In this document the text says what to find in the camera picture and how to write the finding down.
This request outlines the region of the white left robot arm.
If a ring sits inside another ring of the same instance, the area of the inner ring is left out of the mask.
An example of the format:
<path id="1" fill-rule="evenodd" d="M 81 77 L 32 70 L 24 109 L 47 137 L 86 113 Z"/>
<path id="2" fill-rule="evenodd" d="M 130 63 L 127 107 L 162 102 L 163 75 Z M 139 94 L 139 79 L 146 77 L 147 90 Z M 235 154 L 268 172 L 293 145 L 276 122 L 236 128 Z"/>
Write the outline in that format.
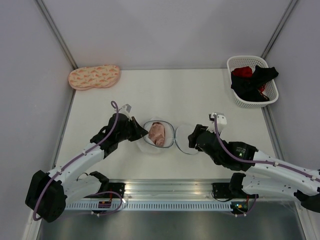
<path id="1" fill-rule="evenodd" d="M 31 178 L 25 204 L 32 209 L 34 221 L 55 221 L 66 205 L 87 196 L 104 198 L 109 193 L 109 179 L 94 171 L 78 177 L 107 158 L 123 141 L 134 142 L 148 134 L 134 117 L 115 113 L 106 126 L 94 135 L 82 152 L 63 166 L 48 172 L 37 171 Z"/>

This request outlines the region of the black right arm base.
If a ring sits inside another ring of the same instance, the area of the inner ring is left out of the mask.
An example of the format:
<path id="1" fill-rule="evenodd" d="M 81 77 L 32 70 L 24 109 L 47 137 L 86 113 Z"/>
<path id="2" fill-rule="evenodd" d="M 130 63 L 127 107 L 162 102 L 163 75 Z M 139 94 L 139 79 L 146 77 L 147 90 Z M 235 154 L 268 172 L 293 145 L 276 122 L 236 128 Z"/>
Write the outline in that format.
<path id="1" fill-rule="evenodd" d="M 233 194 L 229 190 L 229 184 L 227 182 L 212 183 L 211 196 L 220 202 L 227 202 L 234 198 Z"/>

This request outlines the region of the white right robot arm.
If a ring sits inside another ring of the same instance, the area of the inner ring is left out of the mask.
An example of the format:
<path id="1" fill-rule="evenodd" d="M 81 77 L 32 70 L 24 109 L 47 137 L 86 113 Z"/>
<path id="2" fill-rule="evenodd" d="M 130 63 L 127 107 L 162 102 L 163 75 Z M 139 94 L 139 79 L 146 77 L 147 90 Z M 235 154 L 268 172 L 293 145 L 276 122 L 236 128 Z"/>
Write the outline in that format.
<path id="1" fill-rule="evenodd" d="M 190 148 L 207 154 L 216 165 L 234 172 L 228 184 L 231 196 L 287 197 L 299 201 L 309 211 L 320 211 L 319 170 L 286 163 L 245 142 L 227 142 L 201 124 L 196 125 L 187 139 Z"/>

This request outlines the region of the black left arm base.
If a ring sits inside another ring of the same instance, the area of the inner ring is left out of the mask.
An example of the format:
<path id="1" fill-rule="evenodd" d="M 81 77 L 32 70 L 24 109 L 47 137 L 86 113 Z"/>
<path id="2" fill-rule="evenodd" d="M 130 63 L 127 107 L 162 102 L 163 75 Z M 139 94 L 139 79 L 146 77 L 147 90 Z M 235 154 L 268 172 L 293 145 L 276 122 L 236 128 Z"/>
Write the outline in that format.
<path id="1" fill-rule="evenodd" d="M 86 196 L 85 198 L 104 198 L 104 199 L 119 199 L 124 197 L 125 193 L 124 182 L 111 182 L 108 184 L 107 188 L 102 188 L 96 194 Z"/>

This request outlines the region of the pink bra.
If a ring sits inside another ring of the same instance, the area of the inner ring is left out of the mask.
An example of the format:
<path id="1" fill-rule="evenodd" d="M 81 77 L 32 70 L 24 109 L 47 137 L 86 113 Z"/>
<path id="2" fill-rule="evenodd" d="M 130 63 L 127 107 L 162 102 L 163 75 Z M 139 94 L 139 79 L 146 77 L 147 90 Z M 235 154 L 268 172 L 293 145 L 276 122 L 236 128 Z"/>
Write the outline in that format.
<path id="1" fill-rule="evenodd" d="M 157 147 L 163 147 L 166 141 L 165 126 L 160 122 L 154 122 L 148 133 L 148 138 Z"/>

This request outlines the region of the round white mesh laundry bag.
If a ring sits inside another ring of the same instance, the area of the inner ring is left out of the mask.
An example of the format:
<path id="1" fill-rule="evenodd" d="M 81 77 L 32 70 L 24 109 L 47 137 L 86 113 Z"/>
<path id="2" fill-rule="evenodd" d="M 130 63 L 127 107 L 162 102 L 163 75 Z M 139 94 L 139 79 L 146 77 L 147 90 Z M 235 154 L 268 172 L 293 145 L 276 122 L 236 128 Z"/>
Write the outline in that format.
<path id="1" fill-rule="evenodd" d="M 160 122 L 165 127 L 165 144 L 163 147 L 156 146 L 148 137 L 149 130 L 154 122 Z M 143 128 L 148 134 L 137 141 L 138 148 L 145 154 L 158 155 L 162 152 L 176 147 L 186 155 L 196 155 L 196 149 L 189 148 L 188 136 L 193 132 L 194 126 L 190 124 L 181 124 L 175 127 L 169 121 L 160 117 L 153 117 L 143 124 Z"/>

